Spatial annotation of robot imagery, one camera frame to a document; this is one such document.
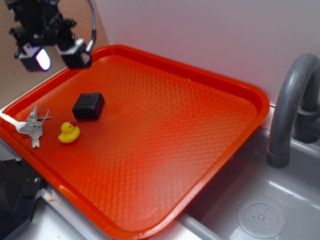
tray rim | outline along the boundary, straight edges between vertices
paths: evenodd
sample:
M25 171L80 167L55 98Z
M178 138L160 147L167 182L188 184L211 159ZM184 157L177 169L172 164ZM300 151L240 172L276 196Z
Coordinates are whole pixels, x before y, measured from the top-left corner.
M208 182L218 173L219 169L223 167L228 159L232 157L232 155L245 143L245 141L253 134L253 132L260 126L260 124L266 119L269 113L270 102L267 95L260 90L258 87L245 83L242 81L238 81L236 79L226 77L217 73L213 73L207 70L203 70L197 67L193 67L181 62L177 62L174 60L170 60L158 55L154 55L145 51L141 51L138 49L134 49L128 46L123 45L110 45L99 48L92 53L93 62L98 61L101 58L107 56L121 56L131 60L135 60L137 62L146 64L151 67L155 67L157 69L176 74L180 77L185 77L187 79L191 79L192 81L195 76L197 78L202 76L202 81L196 81L200 84L214 87L215 89L219 89L224 92L228 92L229 94L233 94L240 98L246 99L250 101L256 108L257 116L254 121L239 135L236 139L237 144L232 144L226 152L220 156L220 158L216 161L216 163L205 173L205 175L188 191L188 193L184 196L183 201L179 201L179 203L155 226L146 228L145 230L140 231L125 231L122 228L118 227L115 223L113 223L106 215L102 212L101 214L97 214L99 210L89 202L85 197L80 197L81 193L75 190L70 184L68 184L62 177L57 177L53 171L48 173L49 166L45 165L37 165L33 158L37 158L35 154L27 151L25 148L21 147L15 140L13 136L11 136L5 129L1 126L4 120L0 118L0 137L2 137L17 153L19 153L23 158L25 158L39 173L45 171L47 178L51 179L50 183L55 189L57 189L64 197L66 197L76 208L81 210L81 212L90 219L100 230L102 230L106 235L122 240L137 240L148 238L161 230L165 229L186 207L187 203L190 203L192 199L194 199L197 194L208 184ZM66 82L69 78L75 76L80 71L85 71L82 69L71 70L68 68L63 69L52 77L48 78L44 82L40 83L36 87L32 88L30 91L17 98L15 101L5 106L0 110L2 114L15 116L21 110L24 109L24 106L29 106L34 101L39 99L40 97L46 95L50 92L50 89L54 89L60 84ZM63 182L65 184L65 189L59 188L60 183Z

orange tray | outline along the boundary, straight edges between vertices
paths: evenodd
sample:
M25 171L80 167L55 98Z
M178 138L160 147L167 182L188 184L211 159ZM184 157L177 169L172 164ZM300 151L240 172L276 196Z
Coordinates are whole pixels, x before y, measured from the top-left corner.
M0 119L0 136L107 236L148 238L167 227L258 128L257 87L121 45L65 69L3 110L24 121L48 106L40 147ZM76 120L81 93L102 93L98 120ZM59 142L63 122L81 129Z

cable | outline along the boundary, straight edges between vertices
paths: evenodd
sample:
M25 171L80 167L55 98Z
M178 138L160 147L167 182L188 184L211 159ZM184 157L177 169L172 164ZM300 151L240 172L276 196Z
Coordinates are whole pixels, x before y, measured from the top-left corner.
M90 8L91 8L91 14L92 14L92 37L85 49L87 53L90 53L92 49L94 48L96 39L97 39L97 30L96 30L96 13L95 13L95 8L91 2L91 0L87 0Z

white wall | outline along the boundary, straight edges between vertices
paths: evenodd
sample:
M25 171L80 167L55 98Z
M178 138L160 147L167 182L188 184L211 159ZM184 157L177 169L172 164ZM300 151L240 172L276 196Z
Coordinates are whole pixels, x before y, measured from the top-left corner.
M293 61L320 56L319 0L95 0L122 44L255 84L276 103Z

sink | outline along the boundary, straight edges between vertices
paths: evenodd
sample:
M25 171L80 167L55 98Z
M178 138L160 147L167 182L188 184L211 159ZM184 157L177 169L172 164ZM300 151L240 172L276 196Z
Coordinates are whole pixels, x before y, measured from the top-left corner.
M259 128L178 221L203 239L320 239L319 150L292 140L290 164L274 168L268 138Z

